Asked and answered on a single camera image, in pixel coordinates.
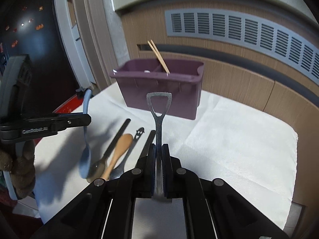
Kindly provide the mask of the left gloved hand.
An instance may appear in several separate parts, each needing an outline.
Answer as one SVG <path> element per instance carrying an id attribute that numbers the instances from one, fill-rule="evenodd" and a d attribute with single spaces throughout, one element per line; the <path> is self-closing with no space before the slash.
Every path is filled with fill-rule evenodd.
<path id="1" fill-rule="evenodd" d="M 15 145 L 1 143 L 1 171 L 8 171 L 17 198 L 26 198 L 34 189 L 35 177 L 35 144 L 33 140 L 26 141 L 22 155 L 16 157 Z"/>

